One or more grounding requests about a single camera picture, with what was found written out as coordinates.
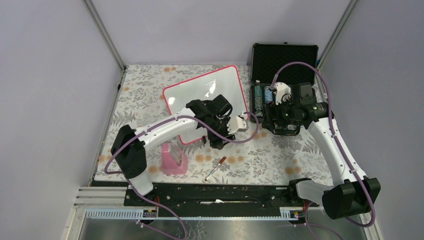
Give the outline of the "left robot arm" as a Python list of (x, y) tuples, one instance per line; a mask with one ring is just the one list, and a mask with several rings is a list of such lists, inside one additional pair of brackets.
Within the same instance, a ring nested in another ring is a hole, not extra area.
[(231, 117), (232, 110), (232, 105), (220, 94), (213, 100), (191, 100), (180, 111), (147, 127), (121, 127), (111, 148), (112, 159), (136, 192), (136, 199), (144, 206), (155, 200), (153, 183), (145, 172), (149, 149), (182, 133), (205, 128), (209, 145), (221, 150), (235, 140), (236, 132), (247, 127), (245, 115)]

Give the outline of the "red whiteboard marker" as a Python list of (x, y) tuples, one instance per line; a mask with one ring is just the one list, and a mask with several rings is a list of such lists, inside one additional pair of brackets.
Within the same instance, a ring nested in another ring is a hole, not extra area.
[(220, 166), (225, 162), (227, 157), (223, 157), (218, 164), (210, 171), (210, 173), (204, 178), (204, 181), (207, 182), (209, 178), (220, 168)]

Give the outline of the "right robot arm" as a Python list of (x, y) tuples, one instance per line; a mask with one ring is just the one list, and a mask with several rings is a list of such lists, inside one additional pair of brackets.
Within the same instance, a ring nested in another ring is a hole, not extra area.
[(317, 102), (309, 83), (277, 82), (264, 88), (262, 127), (278, 136), (296, 136), (305, 128), (313, 137), (331, 173), (333, 185), (309, 178), (292, 180), (287, 201), (293, 206), (305, 200), (323, 207), (331, 219), (371, 213), (381, 190), (377, 178), (369, 178), (349, 152), (327, 102)]

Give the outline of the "pink framed whiteboard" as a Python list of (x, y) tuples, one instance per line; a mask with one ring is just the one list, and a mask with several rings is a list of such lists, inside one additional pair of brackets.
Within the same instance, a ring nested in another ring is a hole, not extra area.
[[(164, 88), (162, 94), (173, 117), (189, 115), (190, 112), (183, 108), (192, 100), (213, 100), (219, 95), (225, 97), (231, 104), (231, 118), (248, 110), (239, 72), (234, 65), (168, 86)], [(167, 141), (179, 136), (181, 142), (186, 145), (200, 140), (207, 135), (207, 129), (196, 128), (196, 123), (196, 121), (187, 118), (185, 122), (182, 120), (168, 122), (157, 129), (159, 139)]]

